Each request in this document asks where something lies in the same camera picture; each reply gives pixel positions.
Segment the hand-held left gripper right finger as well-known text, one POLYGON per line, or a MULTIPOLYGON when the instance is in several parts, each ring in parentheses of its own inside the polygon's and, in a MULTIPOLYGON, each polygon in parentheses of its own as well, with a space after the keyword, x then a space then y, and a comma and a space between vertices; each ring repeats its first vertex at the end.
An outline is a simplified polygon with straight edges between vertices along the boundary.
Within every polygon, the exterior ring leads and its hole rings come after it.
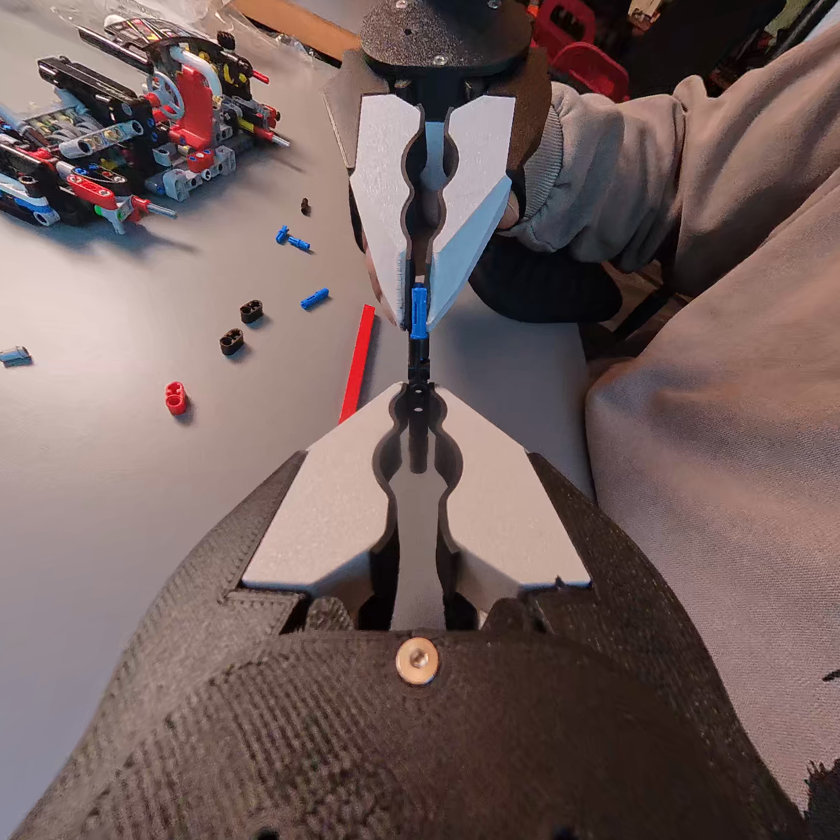
POLYGON ((445 388, 429 393, 437 509, 437 575, 447 628, 476 628, 501 600, 592 579, 531 454, 445 388))

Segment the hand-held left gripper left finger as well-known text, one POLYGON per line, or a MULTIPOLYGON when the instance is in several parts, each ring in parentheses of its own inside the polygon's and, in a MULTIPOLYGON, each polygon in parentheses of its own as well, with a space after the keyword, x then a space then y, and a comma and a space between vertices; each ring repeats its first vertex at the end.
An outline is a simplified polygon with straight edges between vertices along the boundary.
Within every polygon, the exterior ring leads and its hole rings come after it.
POLYGON ((241 579, 251 590, 334 596, 391 615, 406 385, 395 383, 312 444, 241 579))

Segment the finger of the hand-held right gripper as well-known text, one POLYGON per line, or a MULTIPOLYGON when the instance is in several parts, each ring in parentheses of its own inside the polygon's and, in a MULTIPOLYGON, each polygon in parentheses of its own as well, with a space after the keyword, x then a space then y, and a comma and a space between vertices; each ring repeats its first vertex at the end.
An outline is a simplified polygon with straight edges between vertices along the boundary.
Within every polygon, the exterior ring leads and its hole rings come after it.
POLYGON ((482 95, 454 109, 445 138, 455 168, 440 192, 443 223, 431 242, 427 330, 432 331, 466 285, 508 206, 508 153, 516 99, 482 95))
POLYGON ((407 222, 415 187, 408 158, 420 141, 423 110, 393 93, 365 93, 350 187, 360 217, 374 294, 396 327, 411 327, 413 244, 407 222))

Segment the long red lego beam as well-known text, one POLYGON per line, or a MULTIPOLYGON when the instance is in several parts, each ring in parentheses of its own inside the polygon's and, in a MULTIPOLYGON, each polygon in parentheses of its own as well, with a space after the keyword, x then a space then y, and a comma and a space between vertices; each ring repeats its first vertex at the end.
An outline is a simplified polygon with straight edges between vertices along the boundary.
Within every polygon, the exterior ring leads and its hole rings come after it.
POLYGON ((375 308, 370 304, 365 304, 362 309, 360 325, 353 346, 350 371, 339 415, 339 425, 344 423, 358 410, 374 325, 375 308))

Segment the black lego frame block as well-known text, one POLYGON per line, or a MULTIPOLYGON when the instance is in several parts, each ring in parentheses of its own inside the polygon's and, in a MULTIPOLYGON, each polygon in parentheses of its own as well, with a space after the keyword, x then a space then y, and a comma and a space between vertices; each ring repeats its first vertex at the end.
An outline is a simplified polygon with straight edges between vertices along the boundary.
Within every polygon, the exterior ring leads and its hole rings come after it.
POLYGON ((415 475, 427 469, 429 429, 429 338, 408 340, 407 417, 409 468, 415 475))

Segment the person's right forearm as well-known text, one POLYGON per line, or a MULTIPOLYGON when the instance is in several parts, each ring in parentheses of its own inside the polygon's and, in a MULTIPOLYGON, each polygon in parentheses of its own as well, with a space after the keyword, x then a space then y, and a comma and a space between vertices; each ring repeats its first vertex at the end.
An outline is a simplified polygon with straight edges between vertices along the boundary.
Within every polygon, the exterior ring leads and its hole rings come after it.
POLYGON ((835 25, 717 98, 699 77, 615 104, 554 83, 511 235, 630 272, 657 259, 695 297, 750 258, 755 276, 838 257, 835 25))

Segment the partly built lego car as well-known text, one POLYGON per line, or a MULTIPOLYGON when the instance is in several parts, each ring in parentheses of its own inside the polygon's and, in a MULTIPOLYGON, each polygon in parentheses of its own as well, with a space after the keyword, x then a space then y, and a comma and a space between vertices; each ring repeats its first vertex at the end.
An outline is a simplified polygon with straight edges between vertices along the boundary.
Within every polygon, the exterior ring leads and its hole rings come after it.
POLYGON ((214 38, 159 17, 106 17, 103 32, 77 27, 82 41, 144 76, 135 91, 67 56, 38 59, 54 89, 51 109, 2 109, 2 213, 35 226, 82 226, 95 217, 124 234, 150 214, 176 218, 151 197, 185 202, 232 174, 237 153, 271 144, 279 112, 253 96, 269 79, 214 38))

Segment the red plastic chair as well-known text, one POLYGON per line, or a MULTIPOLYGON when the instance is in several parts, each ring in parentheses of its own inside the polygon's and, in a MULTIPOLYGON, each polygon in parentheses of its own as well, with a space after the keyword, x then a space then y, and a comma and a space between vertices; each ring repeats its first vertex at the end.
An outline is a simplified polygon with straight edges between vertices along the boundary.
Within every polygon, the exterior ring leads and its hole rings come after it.
POLYGON ((534 41, 546 50, 595 42, 595 13, 582 1, 542 1, 533 24, 534 41))
POLYGON ((579 92, 596 93, 616 103, 629 99, 626 69, 592 44, 569 44, 550 59, 549 65, 555 75, 579 92))

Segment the brown cardboard piece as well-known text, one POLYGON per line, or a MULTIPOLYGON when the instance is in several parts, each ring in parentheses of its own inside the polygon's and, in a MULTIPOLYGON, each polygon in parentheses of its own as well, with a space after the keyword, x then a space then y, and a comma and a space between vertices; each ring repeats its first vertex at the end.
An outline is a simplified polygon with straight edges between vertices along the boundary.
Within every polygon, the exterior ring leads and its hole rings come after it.
POLYGON ((233 6, 249 20, 300 41, 331 60, 361 47, 357 34, 291 1, 233 1, 233 6))

